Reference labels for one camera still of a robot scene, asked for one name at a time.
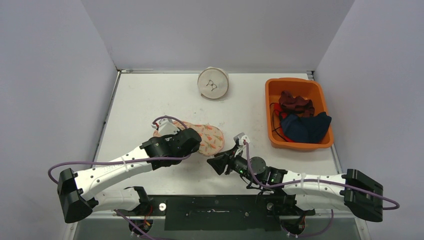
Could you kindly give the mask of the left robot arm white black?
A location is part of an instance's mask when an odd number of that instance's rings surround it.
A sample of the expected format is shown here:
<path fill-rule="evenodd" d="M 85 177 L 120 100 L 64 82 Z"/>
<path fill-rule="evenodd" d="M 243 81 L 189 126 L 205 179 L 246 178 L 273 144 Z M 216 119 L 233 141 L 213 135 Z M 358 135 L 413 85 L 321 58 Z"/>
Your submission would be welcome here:
<path fill-rule="evenodd" d="M 144 215 L 152 203 L 142 186 L 109 188 L 135 175 L 179 164 L 199 150 L 201 141 L 194 129 L 187 128 L 175 134 L 151 137 L 121 158 L 90 169 L 64 169 L 59 174 L 57 193 L 65 223 L 79 222 L 93 212 L 107 210 Z"/>

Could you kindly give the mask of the floral mesh laundry bag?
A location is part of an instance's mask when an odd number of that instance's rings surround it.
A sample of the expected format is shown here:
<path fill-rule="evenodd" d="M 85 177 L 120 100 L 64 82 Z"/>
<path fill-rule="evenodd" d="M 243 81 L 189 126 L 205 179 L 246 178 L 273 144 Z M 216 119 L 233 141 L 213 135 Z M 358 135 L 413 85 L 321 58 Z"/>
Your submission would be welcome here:
<path fill-rule="evenodd" d="M 173 124 L 180 130 L 185 129 L 184 126 L 177 120 L 172 120 Z M 199 154 L 209 157 L 219 153 L 225 146 L 225 138 L 223 132 L 213 125 L 208 124 L 193 124 L 190 122 L 182 121 L 188 128 L 194 129 L 201 137 Z"/>

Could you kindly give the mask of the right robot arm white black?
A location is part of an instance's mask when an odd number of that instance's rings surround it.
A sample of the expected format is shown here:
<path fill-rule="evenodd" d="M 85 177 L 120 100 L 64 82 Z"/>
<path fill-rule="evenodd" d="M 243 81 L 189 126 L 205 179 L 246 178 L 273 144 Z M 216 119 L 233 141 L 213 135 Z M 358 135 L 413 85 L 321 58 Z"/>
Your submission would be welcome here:
<path fill-rule="evenodd" d="M 206 161 L 218 175 L 239 174 L 249 187 L 285 197 L 282 207 L 290 215 L 298 211 L 349 211 L 369 222 L 382 222 L 383 186 L 356 169 L 336 175 L 312 175 L 267 166 L 261 157 L 250 160 L 234 150 Z"/>

